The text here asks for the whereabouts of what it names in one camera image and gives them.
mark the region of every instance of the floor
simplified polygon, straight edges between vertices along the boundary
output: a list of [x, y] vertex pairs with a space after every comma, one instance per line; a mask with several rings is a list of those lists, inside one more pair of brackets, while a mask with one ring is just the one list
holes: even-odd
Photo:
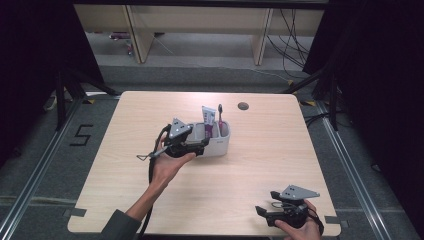
[[[290, 73], [298, 72], [302, 69], [301, 66], [283, 58], [271, 45], [270, 41], [267, 41], [261, 66], [256, 66], [253, 62], [249, 36], [221, 34], [158, 34], [149, 52], [147, 61], [139, 64], [135, 61], [133, 53], [131, 54], [128, 51], [128, 46], [130, 45], [128, 40], [112, 40], [109, 38], [109, 35], [110, 33], [87, 33], [87, 38], [101, 67], [218, 67], [224, 69], [252, 70], [263, 74], [269, 74], [268, 71], [273, 70], [285, 70], [287, 74], [284, 76], [283, 74], [275, 75], [276, 78], [283, 78], [285, 81], [293, 79]], [[285, 45], [278, 36], [272, 36], [271, 40], [280, 46], [282, 50], [285, 50]], [[305, 49], [309, 49], [313, 38], [304, 37], [298, 38], [298, 40]], [[302, 62], [301, 55], [296, 49], [287, 48], [286, 50], [294, 59], [300, 63]], [[108, 104], [105, 103], [104, 111], [107, 114], [112, 114], [113, 107], [111, 108]], [[320, 111], [325, 111], [325, 103], [318, 103], [313, 109], [303, 107], [302, 111], [305, 116], [316, 113], [316, 111], [320, 113]], [[28, 137], [28, 139], [32, 137], [42, 139], [37, 146], [44, 146], [44, 148], [48, 148], [50, 139], [55, 137], [55, 133], [47, 129], [48, 126], [54, 125], [55, 119], [49, 118], [47, 115], [44, 119], [40, 119], [40, 126], [44, 126], [45, 129], [38, 129], [32, 133], [32, 136]], [[99, 116], [96, 121], [101, 122], [105, 120]], [[349, 125], [349, 119], [346, 116], [341, 116], [338, 118], [338, 121], [341, 126]], [[354, 134], [354, 129], [349, 126], [340, 127], [338, 132], [334, 132], [328, 126], [328, 123], [323, 121], [323, 123], [311, 125], [309, 130], [314, 146], [316, 147], [317, 156], [321, 159], [320, 164], [330, 194], [332, 194], [340, 224], [342, 225], [340, 239], [419, 239], [402, 208], [398, 206], [396, 198], [393, 196], [384, 179], [378, 172], [370, 168], [369, 164], [372, 160], [369, 159], [366, 150], [361, 146], [358, 136]], [[27, 164], [28, 166], [24, 168], [25, 173], [21, 171], [19, 173], [0, 175], [0, 216], [6, 216], [16, 196], [19, 195], [22, 186], [26, 184], [27, 178], [19, 177], [19, 174], [30, 176], [37, 167], [37, 159], [43, 157], [43, 151], [40, 151], [38, 148], [30, 149], [30, 151], [26, 151], [24, 154], [26, 158], [34, 159], [34, 161], [31, 161], [31, 164]], [[57, 157], [64, 158], [66, 156], [66, 153], [60, 152], [59, 154], [64, 155]], [[67, 171], [66, 169], [61, 169], [59, 162], [53, 162], [50, 170], [55, 170], [55, 172], [62, 171], [63, 177], [66, 178]], [[8, 168], [6, 170], [17, 168], [21, 164], [18, 162], [10, 163], [6, 166]], [[43, 183], [48, 181], [57, 182], [58, 180], [53, 179], [47, 173], [44, 176]], [[25, 239], [31, 231], [38, 234], [40, 230], [37, 229], [48, 228], [49, 218], [57, 219], [57, 217], [54, 218], [53, 216], [63, 211], [63, 207], [69, 208], [75, 204], [74, 195], [78, 193], [72, 193], [67, 186], [62, 186], [60, 183], [57, 183], [57, 185], [62, 190], [62, 193], [59, 194], [60, 197], [48, 193], [50, 188], [47, 185], [43, 186], [41, 184], [38, 189], [35, 188], [33, 190], [36, 197], [32, 199], [30, 207], [25, 214], [19, 216], [19, 218], [22, 218], [22, 224], [14, 226], [16, 229], [12, 229], [16, 231], [12, 239]], [[54, 207], [52, 207], [52, 199], [56, 201]], [[40, 213], [39, 209], [35, 207], [47, 206], [43, 205], [46, 204], [46, 201], [49, 201], [49, 211], [41, 211]], [[371, 211], [364, 208], [364, 206], [371, 207]], [[33, 219], [40, 219], [40, 214], [44, 215], [41, 219], [44, 219], [45, 222], [37, 221], [33, 226], [30, 226], [31, 224], [28, 223], [34, 222]], [[384, 217], [384, 220], [378, 223], [378, 217]], [[373, 219], [377, 221], [377, 224], [372, 223]], [[58, 221], [61, 222], [58, 223], [58, 226], [62, 226], [63, 228], [60, 231], [66, 231], [67, 219], [62, 218]], [[50, 233], [49, 235], [46, 231], [42, 232], [38, 235], [34, 234], [34, 239], [61, 239], [54, 233]], [[84, 239], [96, 239], [96, 236], [85, 236]]]

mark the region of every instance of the white container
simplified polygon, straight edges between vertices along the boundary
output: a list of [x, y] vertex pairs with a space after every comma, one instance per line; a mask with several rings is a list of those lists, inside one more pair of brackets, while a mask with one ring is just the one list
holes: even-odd
[[[205, 138], [204, 123], [190, 123], [193, 125], [193, 132], [188, 135], [186, 142], [199, 142]], [[230, 125], [226, 121], [222, 121], [222, 129], [219, 129], [217, 122], [212, 128], [212, 138], [209, 139], [209, 144], [205, 147], [203, 155], [197, 157], [214, 157], [222, 156], [227, 153], [228, 143], [230, 142]]]

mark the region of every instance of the aluminum rail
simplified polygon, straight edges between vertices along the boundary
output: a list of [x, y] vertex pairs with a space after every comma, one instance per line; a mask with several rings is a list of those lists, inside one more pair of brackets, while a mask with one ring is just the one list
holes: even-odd
[[75, 115], [76, 110], [81, 106], [83, 99], [76, 99], [71, 104], [68, 110], [68, 118], [64, 122], [62, 128], [57, 130], [53, 135], [52, 140], [44, 151], [37, 166], [28, 179], [25, 187], [12, 205], [8, 215], [3, 219], [0, 227], [0, 237], [3, 240], [8, 240], [12, 237], [16, 227], [18, 226], [22, 216], [25, 213], [29, 203], [31, 202], [34, 193], [40, 185], [59, 145], [66, 134], [69, 124]]
[[[317, 101], [317, 107], [319, 113], [327, 113], [327, 109], [322, 101]], [[356, 170], [355, 164], [352, 161], [346, 147], [343, 144], [342, 139], [337, 131], [334, 131], [330, 121], [324, 118], [324, 126], [327, 130], [328, 135], [339, 155], [339, 159], [346, 171], [346, 174], [352, 184], [353, 190], [358, 197], [358, 200], [364, 210], [366, 217], [371, 225], [372, 230], [376, 236], [376, 239], [392, 239], [390, 236], [386, 224], [378, 211], [374, 201], [372, 200], [364, 182], [362, 181], [358, 171]]]

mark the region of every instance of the black cable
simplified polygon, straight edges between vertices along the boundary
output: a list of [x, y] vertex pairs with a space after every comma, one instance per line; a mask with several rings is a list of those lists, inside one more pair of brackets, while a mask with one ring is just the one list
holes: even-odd
[[[297, 40], [293, 36], [293, 30], [292, 30], [293, 29], [293, 26], [290, 28], [290, 26], [289, 26], [289, 24], [288, 24], [288, 22], [286, 20], [286, 17], [284, 16], [284, 13], [283, 13], [283, 10], [282, 9], [280, 9], [280, 13], [281, 13], [281, 16], [283, 17], [283, 20], [284, 20], [284, 22], [286, 24], [287, 29], [289, 30], [289, 38], [287, 40], [287, 44], [286, 44], [286, 47], [284, 49], [284, 55], [288, 55], [287, 54], [287, 48], [290, 45], [290, 39], [293, 38], [293, 40], [295, 41], [295, 43], [297, 42]], [[289, 75], [290, 77], [293, 77], [293, 78], [302, 78], [302, 77], [293, 76], [293, 75], [291, 75], [290, 73], [287, 72], [286, 67], [285, 67], [285, 61], [284, 61], [284, 59], [285, 58], [283, 58], [283, 69], [284, 69], [284, 72], [286, 72], [286, 74]]]
[[[168, 124], [166, 127], [164, 127], [162, 129], [162, 131], [159, 133], [158, 138], [156, 139], [155, 142], [155, 147], [153, 149], [153, 151], [149, 154], [150, 156], [150, 162], [149, 162], [149, 184], [152, 182], [153, 180], [153, 170], [155, 168], [155, 163], [156, 163], [156, 157], [154, 157], [154, 153], [157, 151], [160, 140], [162, 138], [162, 135], [164, 132], [169, 132], [171, 129], [171, 124]], [[149, 211], [146, 214], [146, 217], [144, 218], [144, 223], [143, 223], [143, 227], [140, 230], [140, 233], [138, 235], [138, 239], [141, 240], [143, 238], [144, 232], [146, 231], [147, 225], [149, 224], [149, 220], [150, 220], [150, 216], [152, 215], [153, 212], [153, 206], [149, 209]]]
[[318, 115], [315, 115], [315, 116], [304, 117], [304, 118], [309, 118], [308, 120], [305, 121], [306, 127], [309, 128], [309, 126], [311, 126], [311, 124], [313, 122], [315, 122], [316, 120], [318, 120], [320, 118], [327, 117], [328, 115], [330, 115], [329, 112], [321, 113], [321, 114], [318, 114]]
[[303, 64], [305, 64], [306, 58], [305, 58], [305, 56], [303, 56], [302, 50], [300, 49], [303, 46], [297, 40], [296, 22], [295, 22], [295, 20], [296, 20], [296, 9], [292, 9], [292, 31], [291, 32], [292, 32], [293, 40], [294, 40], [294, 42], [296, 43], [296, 46], [297, 46], [297, 52], [299, 53], [299, 57], [302, 60]]
[[292, 61], [294, 64], [298, 65], [299, 67], [303, 67], [303, 64], [299, 61], [297, 61], [295, 58], [293, 58], [292, 56], [288, 55], [286, 52], [284, 52], [283, 50], [281, 50], [272, 40], [271, 38], [268, 36], [268, 40], [271, 43], [271, 45], [274, 47], [274, 49], [283, 57], [288, 58], [290, 61]]

